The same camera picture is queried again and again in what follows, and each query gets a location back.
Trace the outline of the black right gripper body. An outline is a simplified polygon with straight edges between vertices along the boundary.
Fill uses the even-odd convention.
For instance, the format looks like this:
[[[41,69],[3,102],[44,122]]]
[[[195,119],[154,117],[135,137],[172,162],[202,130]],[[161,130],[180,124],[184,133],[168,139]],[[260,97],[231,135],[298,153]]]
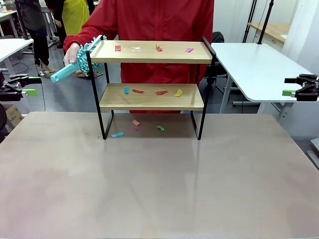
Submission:
[[[300,102],[316,102],[319,97],[319,83],[304,82],[302,88],[295,92],[295,98]]]

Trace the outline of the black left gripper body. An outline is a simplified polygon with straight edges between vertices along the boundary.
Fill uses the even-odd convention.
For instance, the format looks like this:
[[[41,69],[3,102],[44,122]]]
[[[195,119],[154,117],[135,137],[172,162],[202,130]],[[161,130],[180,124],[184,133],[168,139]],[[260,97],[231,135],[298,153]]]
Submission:
[[[21,84],[19,82],[4,81],[0,87],[1,101],[20,101],[22,99]]]

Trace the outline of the person's right hand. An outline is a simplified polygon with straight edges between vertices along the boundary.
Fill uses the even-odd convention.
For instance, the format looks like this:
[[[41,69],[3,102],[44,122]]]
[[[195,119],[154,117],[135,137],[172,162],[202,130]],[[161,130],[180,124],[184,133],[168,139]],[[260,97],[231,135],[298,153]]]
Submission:
[[[66,51],[64,59],[63,59],[65,66],[76,63],[77,53],[79,50],[80,50],[80,45],[77,43],[72,43],[72,45]]]

